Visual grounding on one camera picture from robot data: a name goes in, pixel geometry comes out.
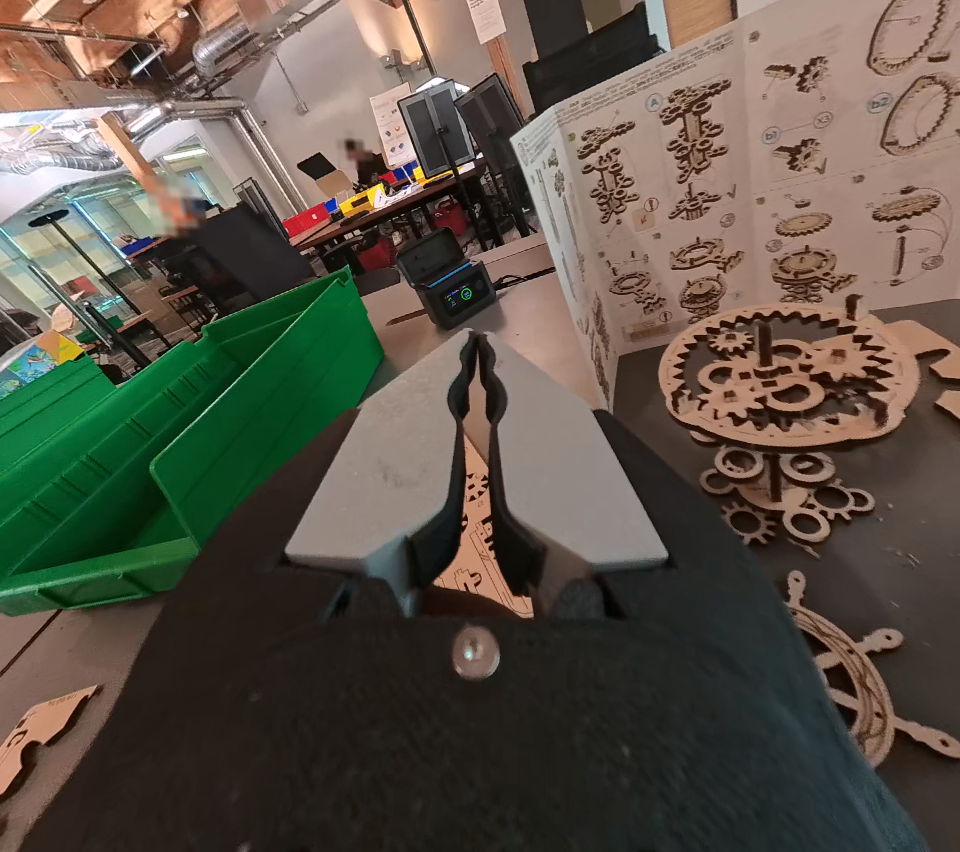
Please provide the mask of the laser-cut wooden parts sheet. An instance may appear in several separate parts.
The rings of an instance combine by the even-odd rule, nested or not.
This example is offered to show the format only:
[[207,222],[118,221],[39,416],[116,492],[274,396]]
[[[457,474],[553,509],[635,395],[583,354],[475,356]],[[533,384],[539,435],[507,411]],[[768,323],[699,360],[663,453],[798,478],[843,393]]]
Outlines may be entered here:
[[468,437],[463,438],[465,485],[460,546],[455,558],[434,580],[449,591],[479,595],[521,618],[533,618],[531,600],[513,594],[495,555],[487,465]]

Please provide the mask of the red storage bin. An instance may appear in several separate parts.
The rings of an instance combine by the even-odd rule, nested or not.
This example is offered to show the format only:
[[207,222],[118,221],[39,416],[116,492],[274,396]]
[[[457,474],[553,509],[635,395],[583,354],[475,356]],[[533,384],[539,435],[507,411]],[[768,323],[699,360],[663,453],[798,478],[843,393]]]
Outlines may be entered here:
[[330,211],[326,203],[320,203],[297,213],[282,223],[291,241],[312,230],[323,229],[330,223]]

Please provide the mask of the wooden cutout offcut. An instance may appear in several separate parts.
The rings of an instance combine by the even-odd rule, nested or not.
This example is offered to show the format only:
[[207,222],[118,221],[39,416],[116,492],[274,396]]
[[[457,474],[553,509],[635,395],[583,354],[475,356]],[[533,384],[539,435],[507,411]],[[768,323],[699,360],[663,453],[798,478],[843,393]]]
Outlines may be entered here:
[[1,745],[2,797],[25,770],[27,751],[33,746],[46,746],[63,733],[78,709],[100,689],[94,685],[38,703],[19,719]]

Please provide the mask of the black portable power station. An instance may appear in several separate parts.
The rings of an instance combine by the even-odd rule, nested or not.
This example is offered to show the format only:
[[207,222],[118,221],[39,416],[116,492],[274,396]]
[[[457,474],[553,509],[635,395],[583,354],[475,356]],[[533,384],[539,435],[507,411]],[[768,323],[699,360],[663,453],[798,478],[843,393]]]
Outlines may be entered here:
[[399,248],[396,267],[431,322],[442,330],[456,329],[498,302],[485,264],[466,256],[449,227]]

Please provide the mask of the paper sign on pillar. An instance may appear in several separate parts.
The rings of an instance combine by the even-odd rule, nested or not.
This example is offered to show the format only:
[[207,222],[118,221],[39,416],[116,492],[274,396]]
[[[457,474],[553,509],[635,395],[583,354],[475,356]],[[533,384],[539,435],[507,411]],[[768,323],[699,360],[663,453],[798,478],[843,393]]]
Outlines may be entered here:
[[477,41],[495,42],[507,32],[499,0],[465,0]]

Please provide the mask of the long wooden work table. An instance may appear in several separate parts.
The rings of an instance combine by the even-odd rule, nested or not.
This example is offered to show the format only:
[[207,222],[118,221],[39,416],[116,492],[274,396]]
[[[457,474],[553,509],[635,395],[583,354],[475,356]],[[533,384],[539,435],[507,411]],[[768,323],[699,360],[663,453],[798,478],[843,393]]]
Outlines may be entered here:
[[447,173],[426,182],[422,186],[406,188],[379,209],[360,212],[345,217],[339,222],[332,222],[310,229],[290,239],[290,244],[299,253],[330,245],[346,235],[372,228],[381,222],[403,218],[413,210],[432,201],[439,201],[442,197],[457,190],[458,186],[454,176]]

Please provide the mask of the grey framed panel on stand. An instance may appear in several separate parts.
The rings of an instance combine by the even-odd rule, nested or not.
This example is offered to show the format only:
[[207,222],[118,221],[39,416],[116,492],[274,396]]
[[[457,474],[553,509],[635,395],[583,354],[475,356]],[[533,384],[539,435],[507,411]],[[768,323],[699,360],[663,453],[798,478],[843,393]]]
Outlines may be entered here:
[[453,80],[434,80],[397,102],[424,179],[432,180],[476,160],[471,133],[457,108],[461,91]]

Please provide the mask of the large green plastic bin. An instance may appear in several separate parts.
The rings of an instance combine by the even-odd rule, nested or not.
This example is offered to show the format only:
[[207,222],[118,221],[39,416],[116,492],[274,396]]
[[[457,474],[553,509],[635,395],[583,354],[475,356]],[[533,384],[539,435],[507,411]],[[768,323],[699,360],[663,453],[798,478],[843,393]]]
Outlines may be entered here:
[[172,590],[226,517],[358,404],[382,358],[344,268],[67,412],[2,469],[2,615]]

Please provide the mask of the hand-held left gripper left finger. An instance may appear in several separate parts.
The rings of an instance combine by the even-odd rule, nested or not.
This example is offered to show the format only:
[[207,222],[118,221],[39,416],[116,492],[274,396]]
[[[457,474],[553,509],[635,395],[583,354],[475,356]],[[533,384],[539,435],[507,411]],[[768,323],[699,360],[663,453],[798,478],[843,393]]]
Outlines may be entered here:
[[462,330],[361,405],[285,547],[291,564],[381,579],[416,613],[460,547],[476,354]]

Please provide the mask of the wooden ship wheel part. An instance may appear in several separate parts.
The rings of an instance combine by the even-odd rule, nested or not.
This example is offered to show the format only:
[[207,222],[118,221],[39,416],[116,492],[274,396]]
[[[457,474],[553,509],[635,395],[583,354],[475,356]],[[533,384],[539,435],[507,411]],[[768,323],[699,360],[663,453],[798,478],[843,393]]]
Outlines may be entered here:
[[854,639],[806,604],[807,579],[800,570],[786,577],[786,608],[811,646],[814,662],[834,705],[847,717],[847,729],[861,754],[877,768],[901,734],[942,757],[959,760],[959,742],[950,734],[897,715],[888,686],[873,656],[898,649],[904,635],[893,628]]

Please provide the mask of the black framed panel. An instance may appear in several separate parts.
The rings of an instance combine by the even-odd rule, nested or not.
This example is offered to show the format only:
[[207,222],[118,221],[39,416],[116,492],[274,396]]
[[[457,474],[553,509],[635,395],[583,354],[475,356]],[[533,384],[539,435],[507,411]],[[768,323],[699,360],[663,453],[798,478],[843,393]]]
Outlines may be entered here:
[[498,73],[489,75],[460,95],[455,107],[488,160],[497,160],[503,166],[519,165],[512,138],[524,128],[526,122]]

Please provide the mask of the folded white instruction leaflet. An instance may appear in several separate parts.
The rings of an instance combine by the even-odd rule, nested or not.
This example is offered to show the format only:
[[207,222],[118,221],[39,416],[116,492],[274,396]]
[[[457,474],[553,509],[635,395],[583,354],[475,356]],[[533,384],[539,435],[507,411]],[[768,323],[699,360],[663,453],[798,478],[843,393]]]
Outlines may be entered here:
[[604,406],[742,306],[958,298],[958,0],[778,0],[512,137]]

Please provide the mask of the long wavy wooden strip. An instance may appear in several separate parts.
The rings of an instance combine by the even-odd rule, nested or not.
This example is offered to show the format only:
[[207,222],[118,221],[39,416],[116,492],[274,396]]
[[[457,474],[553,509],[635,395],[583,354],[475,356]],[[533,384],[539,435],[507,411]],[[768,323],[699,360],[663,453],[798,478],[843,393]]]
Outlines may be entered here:
[[930,375],[949,388],[934,403],[943,413],[959,421],[959,346],[914,320],[898,320],[888,329],[915,358],[933,358]]

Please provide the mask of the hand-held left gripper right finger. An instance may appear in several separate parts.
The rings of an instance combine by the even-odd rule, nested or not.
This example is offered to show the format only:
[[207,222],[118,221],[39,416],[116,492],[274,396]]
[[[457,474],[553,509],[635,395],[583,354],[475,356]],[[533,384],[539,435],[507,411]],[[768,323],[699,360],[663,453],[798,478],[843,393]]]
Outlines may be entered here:
[[477,335],[477,363],[493,548],[510,590],[545,616],[572,582],[666,565],[594,410],[492,333]]

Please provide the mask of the wooden gear tower model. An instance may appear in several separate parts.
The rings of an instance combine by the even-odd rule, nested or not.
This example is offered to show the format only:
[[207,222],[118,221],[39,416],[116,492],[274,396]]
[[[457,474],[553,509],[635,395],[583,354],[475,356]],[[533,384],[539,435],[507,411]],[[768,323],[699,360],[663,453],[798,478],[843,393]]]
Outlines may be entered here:
[[666,410],[714,449],[702,489],[747,546],[782,531],[813,551],[876,499],[838,473],[835,450],[883,438],[919,389],[917,356],[892,325],[841,307],[735,308],[678,334],[663,352]]

